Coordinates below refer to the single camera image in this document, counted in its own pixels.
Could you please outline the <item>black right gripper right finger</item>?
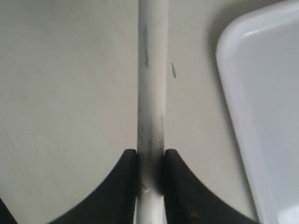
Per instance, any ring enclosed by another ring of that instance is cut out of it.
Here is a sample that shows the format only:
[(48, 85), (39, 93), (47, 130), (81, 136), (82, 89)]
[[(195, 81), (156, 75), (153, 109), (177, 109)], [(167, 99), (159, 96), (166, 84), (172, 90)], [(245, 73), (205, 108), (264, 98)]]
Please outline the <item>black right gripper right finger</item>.
[(210, 191), (177, 150), (165, 151), (161, 185), (169, 224), (253, 224)]

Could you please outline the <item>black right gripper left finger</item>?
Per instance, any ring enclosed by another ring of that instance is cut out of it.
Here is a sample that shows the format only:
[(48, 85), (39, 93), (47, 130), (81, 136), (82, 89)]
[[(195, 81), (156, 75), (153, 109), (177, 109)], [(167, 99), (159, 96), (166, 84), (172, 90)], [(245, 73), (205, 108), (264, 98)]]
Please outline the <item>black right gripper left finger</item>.
[(138, 158), (126, 149), (104, 181), (52, 224), (132, 224), (137, 191)]

